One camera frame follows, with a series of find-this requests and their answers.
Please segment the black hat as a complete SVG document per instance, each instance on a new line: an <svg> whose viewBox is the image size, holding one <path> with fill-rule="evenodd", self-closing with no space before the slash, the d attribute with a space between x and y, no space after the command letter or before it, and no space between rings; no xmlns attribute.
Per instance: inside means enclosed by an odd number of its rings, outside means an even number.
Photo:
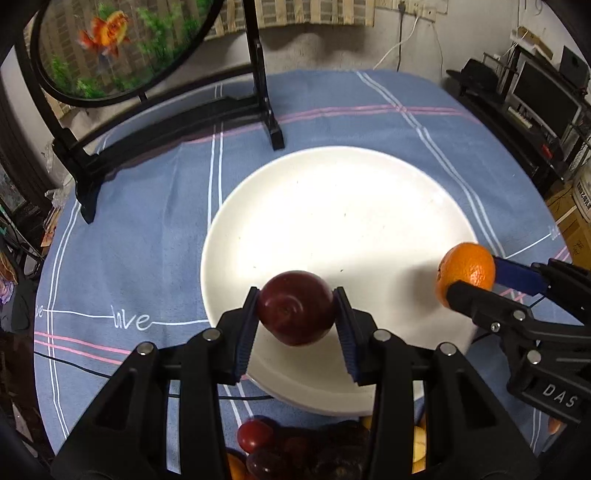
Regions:
<svg viewBox="0 0 591 480"><path fill-rule="evenodd" d="M446 73L459 84L462 93L468 91L487 95L498 93L499 78L495 71L474 58L469 59L460 71L448 69Z"/></svg>

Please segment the beige checked curtain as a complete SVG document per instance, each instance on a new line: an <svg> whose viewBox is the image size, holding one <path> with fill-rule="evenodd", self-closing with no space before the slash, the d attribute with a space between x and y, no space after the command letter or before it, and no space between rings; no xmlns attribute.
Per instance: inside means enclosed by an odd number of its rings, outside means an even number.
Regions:
<svg viewBox="0 0 591 480"><path fill-rule="evenodd" d="M256 0L259 29L291 25L375 25L375 0ZM224 1L206 39L245 31L242 1Z"/></svg>

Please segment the blue plaid tablecloth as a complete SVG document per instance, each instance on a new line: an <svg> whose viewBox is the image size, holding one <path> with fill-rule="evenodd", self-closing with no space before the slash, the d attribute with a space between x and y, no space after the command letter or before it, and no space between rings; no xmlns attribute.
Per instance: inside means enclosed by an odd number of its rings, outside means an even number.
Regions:
<svg viewBox="0 0 591 480"><path fill-rule="evenodd" d="M280 157L318 147L382 152L426 173L460 206L475 240L523 265L569 261L559 225L515 159L442 88L375 71L291 71L269 80L286 145L273 150L260 123L207 128L106 181L86 223L70 198L36 297L35 384L44 427L59 450L126 357L143 342L181 345L204 329L204 242L228 195ZM548 417L507 390L496 335L475 333L466 351L534 452Z"/></svg>

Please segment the white bucket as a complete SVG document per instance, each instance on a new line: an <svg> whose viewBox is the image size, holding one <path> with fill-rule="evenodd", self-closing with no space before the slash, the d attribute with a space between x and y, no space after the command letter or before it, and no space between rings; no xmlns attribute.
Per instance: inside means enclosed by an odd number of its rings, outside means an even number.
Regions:
<svg viewBox="0 0 591 480"><path fill-rule="evenodd" d="M572 184L572 196L581 216L591 223L591 164L582 166Z"/></svg>

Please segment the pale yellow fruit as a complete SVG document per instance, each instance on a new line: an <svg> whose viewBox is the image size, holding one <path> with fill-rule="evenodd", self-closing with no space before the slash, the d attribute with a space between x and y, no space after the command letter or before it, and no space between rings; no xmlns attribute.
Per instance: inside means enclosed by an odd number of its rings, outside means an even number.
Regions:
<svg viewBox="0 0 591 480"><path fill-rule="evenodd" d="M415 426L414 447L413 447L413 469L412 473L418 473L426 469L427 456L427 433L426 430Z"/></svg>

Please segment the black desk shelf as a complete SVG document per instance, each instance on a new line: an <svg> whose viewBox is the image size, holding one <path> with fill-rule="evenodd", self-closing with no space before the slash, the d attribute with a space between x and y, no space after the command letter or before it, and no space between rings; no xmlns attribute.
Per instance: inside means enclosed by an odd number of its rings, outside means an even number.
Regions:
<svg viewBox="0 0 591 480"><path fill-rule="evenodd" d="M563 139L554 137L515 98L511 92L526 61L546 71L580 103L578 119ZM574 176L575 160L590 151L590 66L565 47L555 67L536 50L530 52L515 43L502 57L485 53L479 60L492 68L499 78L496 95L468 91L450 77L448 91L480 120L515 158L540 195L547 199Z"/></svg>

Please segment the dark red apple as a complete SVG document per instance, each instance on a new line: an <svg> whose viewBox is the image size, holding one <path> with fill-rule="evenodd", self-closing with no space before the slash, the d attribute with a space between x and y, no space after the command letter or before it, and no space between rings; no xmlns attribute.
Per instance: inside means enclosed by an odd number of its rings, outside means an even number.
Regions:
<svg viewBox="0 0 591 480"><path fill-rule="evenodd" d="M321 340L335 324L335 300L327 282L305 271L280 273L257 298L259 322L284 345L300 347Z"/></svg>

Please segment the red tomato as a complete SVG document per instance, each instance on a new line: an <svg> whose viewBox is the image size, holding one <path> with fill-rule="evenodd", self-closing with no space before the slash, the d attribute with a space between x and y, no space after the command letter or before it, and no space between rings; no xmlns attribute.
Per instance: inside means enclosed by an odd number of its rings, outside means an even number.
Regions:
<svg viewBox="0 0 591 480"><path fill-rule="evenodd" d="M257 448L266 445L274 437L273 425L259 418L252 418L238 428L236 440L240 449L252 454Z"/></svg>

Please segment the computer monitor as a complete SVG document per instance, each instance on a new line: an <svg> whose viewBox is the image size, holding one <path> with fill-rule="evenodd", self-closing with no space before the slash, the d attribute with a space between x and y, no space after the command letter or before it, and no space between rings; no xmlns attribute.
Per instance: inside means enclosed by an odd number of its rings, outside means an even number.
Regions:
<svg viewBox="0 0 591 480"><path fill-rule="evenodd" d="M529 60L523 63L511 95L557 139L563 139L582 110L573 95Z"/></svg>

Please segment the wall power sockets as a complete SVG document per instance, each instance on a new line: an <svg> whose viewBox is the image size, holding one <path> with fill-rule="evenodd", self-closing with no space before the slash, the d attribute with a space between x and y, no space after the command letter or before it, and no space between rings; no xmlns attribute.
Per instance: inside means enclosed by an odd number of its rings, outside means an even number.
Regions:
<svg viewBox="0 0 591 480"><path fill-rule="evenodd" d="M378 9L396 11L403 8L405 14L430 21L435 21L437 15L447 15L449 11L448 0L376 0L375 6Z"/></svg>

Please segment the goldfish screen black stand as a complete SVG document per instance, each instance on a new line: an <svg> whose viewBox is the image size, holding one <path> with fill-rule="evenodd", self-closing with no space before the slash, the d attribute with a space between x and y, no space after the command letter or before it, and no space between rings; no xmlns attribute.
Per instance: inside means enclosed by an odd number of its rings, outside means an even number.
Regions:
<svg viewBox="0 0 591 480"><path fill-rule="evenodd" d="M86 223L102 185L121 167L177 140L225 123L266 126L273 150L283 131L270 104L256 2L242 2L249 61L158 92L230 15L228 1L29 1L15 43L25 84L52 133L53 153L73 177ZM185 107L97 153L94 141L127 121L207 86L242 76L242 96Z"/></svg>

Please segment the large orange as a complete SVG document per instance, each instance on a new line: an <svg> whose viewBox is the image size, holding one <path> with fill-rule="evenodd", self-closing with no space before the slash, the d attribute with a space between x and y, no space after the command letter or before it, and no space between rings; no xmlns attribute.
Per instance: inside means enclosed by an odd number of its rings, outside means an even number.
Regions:
<svg viewBox="0 0 591 480"><path fill-rule="evenodd" d="M435 292L440 303L448 307L447 292L458 281L491 291L496 280L493 255L482 245L463 242L441 260L436 277Z"/></svg>

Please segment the white round plate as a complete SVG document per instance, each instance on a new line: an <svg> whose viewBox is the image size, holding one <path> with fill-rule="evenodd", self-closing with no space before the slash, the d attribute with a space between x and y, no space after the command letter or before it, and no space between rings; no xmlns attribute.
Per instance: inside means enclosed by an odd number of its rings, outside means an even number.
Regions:
<svg viewBox="0 0 591 480"><path fill-rule="evenodd" d="M201 296L216 323L250 288L307 271L407 343L466 351L474 325L441 305L435 282L444 255L475 238L453 197L409 163L356 147L301 150L260 167L223 202L201 254Z"/></svg>

